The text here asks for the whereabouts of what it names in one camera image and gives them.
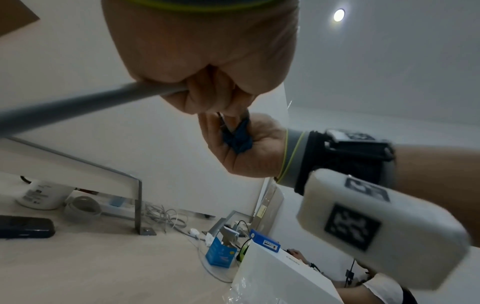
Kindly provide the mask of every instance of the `smartphone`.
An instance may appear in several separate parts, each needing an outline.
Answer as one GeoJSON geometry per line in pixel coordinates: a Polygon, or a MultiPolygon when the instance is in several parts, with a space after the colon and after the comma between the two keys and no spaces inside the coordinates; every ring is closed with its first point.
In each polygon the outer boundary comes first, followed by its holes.
{"type": "Polygon", "coordinates": [[[52,220],[0,215],[0,238],[48,238],[55,234],[52,220]]]}

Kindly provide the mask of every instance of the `blue cardboard box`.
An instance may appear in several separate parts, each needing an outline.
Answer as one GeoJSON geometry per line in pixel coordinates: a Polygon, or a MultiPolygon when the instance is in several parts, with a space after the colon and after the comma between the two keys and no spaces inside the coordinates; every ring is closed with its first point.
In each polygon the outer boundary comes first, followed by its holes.
{"type": "Polygon", "coordinates": [[[219,238],[215,237],[205,257],[210,265],[229,268],[236,252],[236,247],[230,245],[229,242],[222,245],[219,238]]]}

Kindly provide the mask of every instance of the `white container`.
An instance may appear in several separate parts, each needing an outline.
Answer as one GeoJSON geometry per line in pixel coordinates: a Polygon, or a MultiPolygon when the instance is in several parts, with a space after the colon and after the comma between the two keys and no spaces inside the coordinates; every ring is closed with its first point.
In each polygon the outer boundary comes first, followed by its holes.
{"type": "Polygon", "coordinates": [[[53,210],[59,208],[74,189],[75,187],[34,181],[26,193],[22,193],[16,201],[28,208],[53,210]]]}

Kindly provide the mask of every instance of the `white tabletop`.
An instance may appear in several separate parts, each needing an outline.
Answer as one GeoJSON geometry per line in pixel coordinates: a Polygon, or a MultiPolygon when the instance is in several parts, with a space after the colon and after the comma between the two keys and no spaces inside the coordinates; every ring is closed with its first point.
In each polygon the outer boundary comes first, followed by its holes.
{"type": "MultiPolygon", "coordinates": [[[[0,193],[21,183],[3,184],[0,193]]],[[[72,224],[59,210],[28,209],[5,195],[0,214],[47,217],[56,227],[48,239],[0,239],[3,303],[221,304],[230,287],[210,276],[195,246],[174,231],[139,236],[133,221],[107,216],[72,224]]],[[[215,221],[193,218],[190,224],[202,230],[215,221]]]]}

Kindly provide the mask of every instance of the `white wall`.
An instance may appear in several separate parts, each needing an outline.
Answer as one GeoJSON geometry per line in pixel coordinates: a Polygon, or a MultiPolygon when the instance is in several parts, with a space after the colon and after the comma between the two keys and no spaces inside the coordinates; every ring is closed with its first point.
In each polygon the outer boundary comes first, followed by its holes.
{"type": "MultiPolygon", "coordinates": [[[[40,20],[0,38],[2,108],[132,81],[110,39],[99,0],[23,2],[40,20]]],[[[259,96],[252,111],[286,124],[286,104],[281,85],[259,96]]],[[[224,215],[232,209],[252,213],[263,183],[227,174],[207,149],[196,116],[180,113],[158,97],[20,137],[141,178],[145,201],[201,213],[224,215]]],[[[74,171],[64,178],[57,173],[43,175],[48,168],[33,170],[21,161],[17,168],[9,166],[8,172],[126,195],[122,183],[108,187],[88,183],[74,171]]]]}
{"type": "MultiPolygon", "coordinates": [[[[395,143],[480,148],[480,127],[441,124],[392,117],[290,107],[290,127],[297,130],[345,128],[383,136],[395,143]]],[[[296,248],[333,279],[344,279],[352,258],[301,229],[296,220],[302,197],[281,187],[285,200],[270,235],[282,246],[296,248]]],[[[480,249],[468,258],[436,292],[415,291],[419,303],[473,303],[480,287],[480,249]]]]}

